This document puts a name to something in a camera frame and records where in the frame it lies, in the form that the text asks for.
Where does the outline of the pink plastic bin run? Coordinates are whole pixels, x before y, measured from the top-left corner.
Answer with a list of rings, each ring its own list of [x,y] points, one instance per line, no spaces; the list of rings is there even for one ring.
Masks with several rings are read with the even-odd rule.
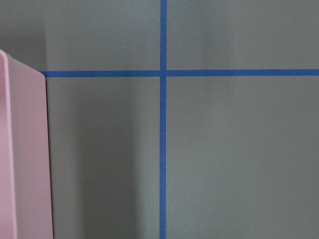
[[[0,54],[0,236],[53,238],[45,77]]]

